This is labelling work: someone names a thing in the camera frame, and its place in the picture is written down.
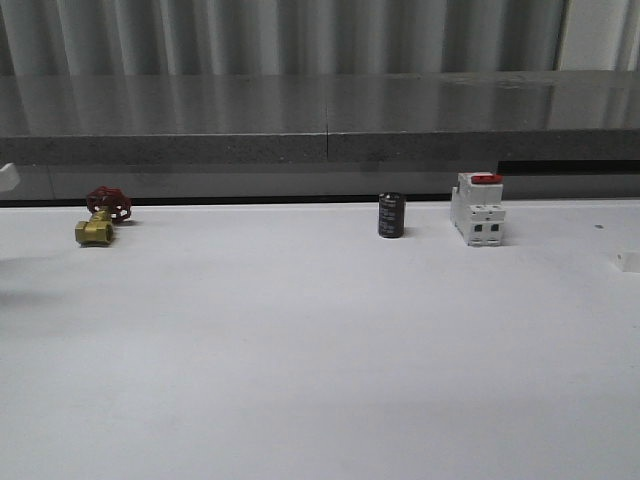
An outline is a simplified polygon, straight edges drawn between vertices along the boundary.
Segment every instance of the white plastic block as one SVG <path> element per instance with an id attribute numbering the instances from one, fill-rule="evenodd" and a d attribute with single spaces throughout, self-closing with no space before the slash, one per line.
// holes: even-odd
<path id="1" fill-rule="evenodd" d="M 20 183 L 18 169 L 13 163 L 7 163 L 0 169 L 0 192 L 13 190 Z"/>
<path id="2" fill-rule="evenodd" d="M 491 177 L 494 183 L 474 183 Z M 501 177 L 487 172 L 460 173 L 451 193 L 451 221 L 467 245 L 497 247 L 502 244 L 506 212 L 501 205 Z"/>
<path id="3" fill-rule="evenodd" d="M 640 252 L 620 252 L 616 264 L 623 272 L 640 273 Z"/>

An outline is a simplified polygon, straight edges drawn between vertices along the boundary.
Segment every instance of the red handwheel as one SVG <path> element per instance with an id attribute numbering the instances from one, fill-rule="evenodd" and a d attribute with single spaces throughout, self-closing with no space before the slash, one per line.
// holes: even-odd
<path id="1" fill-rule="evenodd" d="M 131 199 L 119 188 L 98 187 L 87 195 L 87 208 L 93 214 L 108 207 L 113 223 L 124 222 L 131 216 Z"/>

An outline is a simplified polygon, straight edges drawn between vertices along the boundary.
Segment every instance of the corrugated metal wall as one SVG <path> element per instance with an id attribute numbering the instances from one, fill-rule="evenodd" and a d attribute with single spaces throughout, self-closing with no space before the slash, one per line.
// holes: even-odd
<path id="1" fill-rule="evenodd" d="M 640 0 L 0 0 L 0 74 L 635 69 Z"/>

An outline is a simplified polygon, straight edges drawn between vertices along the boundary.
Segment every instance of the circuit breaker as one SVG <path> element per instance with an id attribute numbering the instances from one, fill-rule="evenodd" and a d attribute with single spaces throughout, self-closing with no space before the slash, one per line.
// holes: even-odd
<path id="1" fill-rule="evenodd" d="M 451 194 L 451 221 L 467 245 L 497 247 L 502 243 L 505 210 L 502 175 L 459 173 Z"/>

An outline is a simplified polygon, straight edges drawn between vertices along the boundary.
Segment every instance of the electrolytic capacitor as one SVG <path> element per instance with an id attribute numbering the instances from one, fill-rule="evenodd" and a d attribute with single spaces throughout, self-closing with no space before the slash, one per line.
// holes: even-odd
<path id="1" fill-rule="evenodd" d="M 400 238 L 404 234 L 404 207 L 407 199 L 401 193 L 381 193 L 378 196 L 378 234 L 384 238 Z"/>

